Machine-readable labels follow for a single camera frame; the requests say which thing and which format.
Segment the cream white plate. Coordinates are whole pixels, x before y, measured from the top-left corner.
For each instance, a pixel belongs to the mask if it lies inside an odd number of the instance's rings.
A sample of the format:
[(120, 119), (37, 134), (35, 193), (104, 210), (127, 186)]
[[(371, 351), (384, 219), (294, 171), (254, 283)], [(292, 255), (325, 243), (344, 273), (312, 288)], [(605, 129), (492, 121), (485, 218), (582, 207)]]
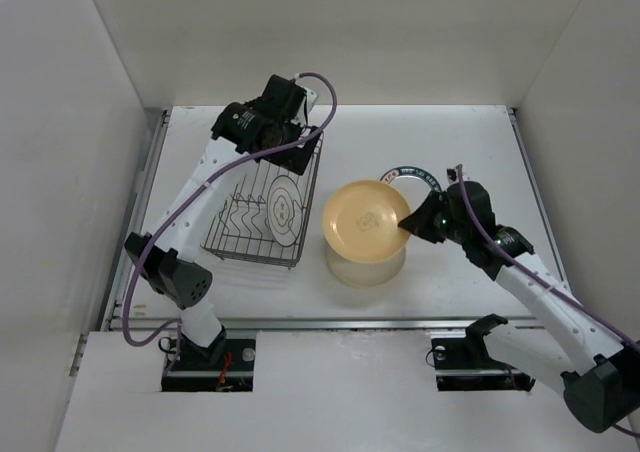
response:
[(340, 282), (353, 288), (372, 288), (391, 281), (400, 273), (406, 261), (405, 247), (387, 260), (366, 264), (345, 259), (328, 243), (325, 243), (325, 252), (329, 271)]

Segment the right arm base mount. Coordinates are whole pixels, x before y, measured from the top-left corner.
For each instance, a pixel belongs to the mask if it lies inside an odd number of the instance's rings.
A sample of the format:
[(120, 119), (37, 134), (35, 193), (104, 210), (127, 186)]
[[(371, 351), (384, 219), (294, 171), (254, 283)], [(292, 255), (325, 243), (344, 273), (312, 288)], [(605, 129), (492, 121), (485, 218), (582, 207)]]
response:
[(490, 359), (466, 337), (432, 337), (425, 362), (435, 370), (439, 392), (530, 392), (536, 383), (518, 369)]

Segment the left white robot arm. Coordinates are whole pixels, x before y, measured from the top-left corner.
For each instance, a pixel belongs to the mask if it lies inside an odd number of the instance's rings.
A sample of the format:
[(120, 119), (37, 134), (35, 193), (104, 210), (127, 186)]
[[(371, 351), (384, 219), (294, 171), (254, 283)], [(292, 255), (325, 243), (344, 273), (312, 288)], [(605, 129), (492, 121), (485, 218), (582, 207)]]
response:
[(259, 164), (268, 162), (297, 175), (306, 171), (327, 121), (314, 126), (309, 115), (316, 91), (301, 85), (302, 74), (291, 79), (273, 75), (263, 92), (246, 102), (232, 102), (219, 113), (195, 169), (152, 232), (132, 232), (124, 249), (134, 269), (123, 304), (130, 315), (139, 280), (178, 310), (159, 326), (158, 336), (177, 328), (170, 355), (189, 356), (201, 368), (223, 359), (226, 331), (214, 310), (213, 273), (198, 264), (200, 242), (213, 214), (235, 186)]

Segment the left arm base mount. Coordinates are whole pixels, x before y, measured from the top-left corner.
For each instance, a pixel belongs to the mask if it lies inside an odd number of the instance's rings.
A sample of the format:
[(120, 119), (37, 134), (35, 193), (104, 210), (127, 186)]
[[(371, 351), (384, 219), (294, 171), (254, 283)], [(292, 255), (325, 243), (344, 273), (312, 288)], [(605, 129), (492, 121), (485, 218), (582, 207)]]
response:
[(163, 337), (158, 348), (165, 355), (162, 392), (252, 392), (256, 337), (231, 335), (219, 344), (211, 362), (186, 338)]

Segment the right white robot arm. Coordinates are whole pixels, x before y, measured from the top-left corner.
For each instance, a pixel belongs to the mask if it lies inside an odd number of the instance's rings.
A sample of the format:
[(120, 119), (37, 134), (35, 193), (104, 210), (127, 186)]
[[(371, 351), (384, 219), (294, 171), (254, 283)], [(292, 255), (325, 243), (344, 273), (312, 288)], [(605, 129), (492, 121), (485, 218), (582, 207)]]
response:
[(586, 429), (603, 433), (639, 409), (639, 344), (588, 311), (546, 268), (517, 229), (497, 222), (488, 191), (461, 167), (433, 190), (401, 229), (427, 242), (461, 247), (466, 259), (515, 297), (549, 341), (527, 338), (499, 315), (471, 323), (461, 341), (473, 369), (517, 369), (556, 392)]

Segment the plate with patterned blue rim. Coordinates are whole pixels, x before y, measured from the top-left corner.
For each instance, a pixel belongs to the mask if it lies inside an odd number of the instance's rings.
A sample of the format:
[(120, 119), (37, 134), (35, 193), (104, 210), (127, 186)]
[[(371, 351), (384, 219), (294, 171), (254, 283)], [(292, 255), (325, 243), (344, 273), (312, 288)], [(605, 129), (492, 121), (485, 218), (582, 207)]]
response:
[(432, 191), (441, 192), (442, 187), (440, 182), (430, 172), (415, 166), (398, 166), (385, 172), (380, 181), (386, 184), (391, 184), (394, 180), (399, 178), (414, 178), (425, 182)]

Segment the yellow bear plate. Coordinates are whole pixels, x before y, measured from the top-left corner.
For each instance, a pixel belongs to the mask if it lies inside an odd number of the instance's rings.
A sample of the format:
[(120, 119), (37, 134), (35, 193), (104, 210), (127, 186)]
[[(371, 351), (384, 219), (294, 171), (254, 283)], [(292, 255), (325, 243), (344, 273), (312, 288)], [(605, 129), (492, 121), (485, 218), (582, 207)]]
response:
[(359, 264), (384, 262), (409, 240), (399, 223), (411, 213), (405, 197), (376, 180), (351, 182), (328, 199), (322, 217), (325, 240), (344, 259)]

